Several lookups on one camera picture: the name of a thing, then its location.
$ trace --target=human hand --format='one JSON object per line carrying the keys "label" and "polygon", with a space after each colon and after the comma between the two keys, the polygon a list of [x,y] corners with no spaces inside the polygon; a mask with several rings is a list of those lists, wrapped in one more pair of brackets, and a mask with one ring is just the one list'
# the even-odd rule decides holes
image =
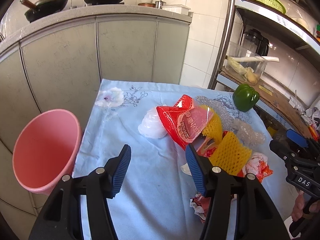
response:
{"label": "human hand", "polygon": [[[294,207],[292,209],[292,213],[291,213],[291,217],[293,221],[298,221],[303,214],[303,208],[305,206],[305,200],[303,197],[304,192],[302,190],[300,190],[299,195],[296,198]],[[317,213],[320,210],[320,201],[316,201],[314,202],[310,208],[309,211],[313,212],[313,213]]]}

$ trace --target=pan handle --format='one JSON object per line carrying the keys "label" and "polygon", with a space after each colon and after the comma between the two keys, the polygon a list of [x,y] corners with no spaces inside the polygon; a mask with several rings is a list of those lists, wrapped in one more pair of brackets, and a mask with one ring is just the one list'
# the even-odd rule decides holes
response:
{"label": "pan handle", "polygon": [[38,11],[38,7],[34,3],[30,2],[29,0],[20,0],[20,3],[34,11]]}

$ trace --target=yellow foam fruit net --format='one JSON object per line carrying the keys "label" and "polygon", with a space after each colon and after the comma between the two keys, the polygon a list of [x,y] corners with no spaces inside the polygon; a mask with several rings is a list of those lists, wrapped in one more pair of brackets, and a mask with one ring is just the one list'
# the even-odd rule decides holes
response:
{"label": "yellow foam fruit net", "polygon": [[228,132],[209,160],[213,166],[236,176],[249,160],[251,153],[252,150],[243,146],[233,132]]}
{"label": "yellow foam fruit net", "polygon": [[202,105],[201,107],[209,108],[213,112],[213,117],[208,122],[207,126],[202,130],[204,136],[214,139],[216,144],[222,141],[222,123],[219,115],[210,107]]}

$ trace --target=metal screw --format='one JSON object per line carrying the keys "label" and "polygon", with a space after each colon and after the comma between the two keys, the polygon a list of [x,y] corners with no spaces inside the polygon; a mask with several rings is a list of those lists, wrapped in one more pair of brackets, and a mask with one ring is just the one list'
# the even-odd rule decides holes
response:
{"label": "metal screw", "polygon": [[63,181],[68,181],[70,179],[70,175],[66,174],[62,176]]}
{"label": "metal screw", "polygon": [[254,180],[256,178],[256,176],[252,173],[248,173],[247,178],[250,180]]}
{"label": "metal screw", "polygon": [[220,173],[220,172],[221,172],[221,168],[220,168],[220,167],[213,167],[213,168],[212,168],[212,171],[213,171],[214,173]]}
{"label": "metal screw", "polygon": [[97,173],[97,174],[104,173],[104,168],[103,168],[103,167],[97,168],[97,169],[96,169],[96,173]]}

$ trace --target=gray cabinet door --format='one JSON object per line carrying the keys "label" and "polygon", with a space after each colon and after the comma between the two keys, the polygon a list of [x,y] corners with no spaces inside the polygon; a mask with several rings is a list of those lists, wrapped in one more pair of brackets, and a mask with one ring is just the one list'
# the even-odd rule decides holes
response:
{"label": "gray cabinet door", "polygon": [[100,86],[94,20],[48,34],[22,51],[40,110],[67,109],[84,129]]}
{"label": "gray cabinet door", "polygon": [[13,151],[19,133],[40,114],[20,60],[19,45],[0,59],[0,139]]}
{"label": "gray cabinet door", "polygon": [[0,202],[36,215],[30,197],[13,173],[12,154],[0,143]]}
{"label": "gray cabinet door", "polygon": [[188,25],[158,22],[153,82],[179,84]]}
{"label": "gray cabinet door", "polygon": [[20,240],[28,240],[36,216],[31,216],[1,201],[0,212],[16,236]]}
{"label": "gray cabinet door", "polygon": [[151,82],[155,37],[155,19],[98,22],[102,78]]}

